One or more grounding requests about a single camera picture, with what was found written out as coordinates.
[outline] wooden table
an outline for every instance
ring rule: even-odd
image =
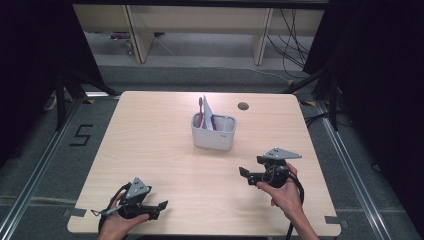
[[[282,236],[289,221],[270,206],[270,197],[240,176],[239,167],[264,172],[256,156],[273,147],[302,155],[288,160],[299,170],[304,209],[320,236],[337,236],[336,212],[298,102],[293,95],[204,93],[212,111],[237,120],[230,151],[194,146],[192,116],[199,111],[196,92],[125,92],[113,114],[76,208],[102,210],[134,177],[152,192],[144,200],[169,200],[156,221],[131,233],[158,235]],[[248,110],[240,110],[245,102]],[[74,233],[97,232],[99,217],[87,211],[71,217]]]

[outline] cabinet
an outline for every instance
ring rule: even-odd
[[[125,31],[139,63],[147,60],[155,32],[251,35],[255,65],[261,65],[267,35],[289,35],[292,10],[271,8],[74,5],[84,31]],[[323,11],[296,10],[298,36],[315,36]]]

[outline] human arm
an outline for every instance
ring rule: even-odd
[[[287,163],[287,166],[292,173],[297,175],[295,167],[290,163]],[[283,210],[284,215],[292,222],[301,239],[319,239],[303,212],[299,190],[292,179],[287,179],[281,188],[271,187],[264,182],[258,182],[256,186],[272,197],[271,206],[278,206]]]
[[[122,198],[123,193],[113,201],[111,208],[116,207],[118,201]],[[121,217],[118,212],[112,213],[103,223],[100,230],[98,240],[122,240],[128,232],[136,225],[143,223],[149,219],[149,214],[142,214],[132,219]]]

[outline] finger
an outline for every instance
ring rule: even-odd
[[[118,201],[121,200],[122,196],[124,196],[124,193],[120,193],[118,194],[118,196],[116,196],[116,198],[113,200],[111,207],[116,207],[116,205],[118,205]]]
[[[270,185],[268,185],[267,183],[264,183],[264,182],[257,182],[256,186],[258,188],[262,189],[264,192],[268,193],[271,196],[275,191],[275,188],[271,187]]]
[[[289,170],[297,175],[297,169],[288,162],[286,164],[287,164],[287,167],[289,168]]]
[[[131,224],[133,226],[135,226],[137,224],[146,222],[147,220],[149,220],[149,218],[150,218],[150,215],[149,214],[142,214],[142,215],[139,215],[139,216],[137,216],[135,218],[132,218],[131,219]]]

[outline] small round object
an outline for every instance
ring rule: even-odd
[[[246,111],[247,109],[249,109],[249,104],[245,102],[240,102],[237,106],[240,110],[243,110],[243,111]]]

